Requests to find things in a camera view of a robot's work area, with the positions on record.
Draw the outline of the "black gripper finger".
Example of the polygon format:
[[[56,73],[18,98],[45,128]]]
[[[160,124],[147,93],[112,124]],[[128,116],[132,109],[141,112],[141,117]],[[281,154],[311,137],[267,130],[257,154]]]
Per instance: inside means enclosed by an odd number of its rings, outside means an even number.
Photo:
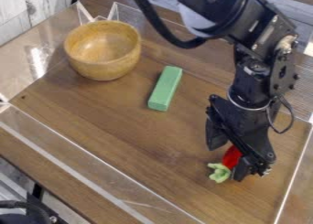
[[[206,145],[210,151],[226,145],[228,139],[223,132],[223,127],[211,118],[206,119]]]
[[[254,163],[248,156],[243,156],[238,160],[238,164],[234,167],[232,179],[240,182],[246,176],[254,172]]]

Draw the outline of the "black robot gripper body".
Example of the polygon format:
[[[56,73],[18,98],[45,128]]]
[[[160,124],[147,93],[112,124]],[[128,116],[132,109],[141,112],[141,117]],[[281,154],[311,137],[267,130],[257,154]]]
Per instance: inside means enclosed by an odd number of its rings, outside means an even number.
[[[206,118],[211,118],[223,127],[228,141],[242,156],[248,156],[254,163],[254,172],[263,176],[271,170],[277,160],[269,140],[269,123],[265,111],[247,111],[238,108],[218,95],[208,97]]]

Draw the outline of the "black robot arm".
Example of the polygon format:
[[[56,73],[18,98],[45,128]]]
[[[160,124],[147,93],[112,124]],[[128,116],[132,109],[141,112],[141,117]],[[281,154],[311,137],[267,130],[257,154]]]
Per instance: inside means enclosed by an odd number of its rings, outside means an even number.
[[[222,98],[208,96],[206,108],[206,144],[215,150],[227,143],[239,156],[234,158],[232,180],[263,176],[277,155],[269,133],[285,133],[274,126],[281,108],[290,109],[285,93],[294,89],[295,25],[267,0],[176,0],[179,13],[194,34],[179,39],[150,0],[135,0],[159,35],[179,48],[196,48],[211,39],[234,46],[234,82]]]

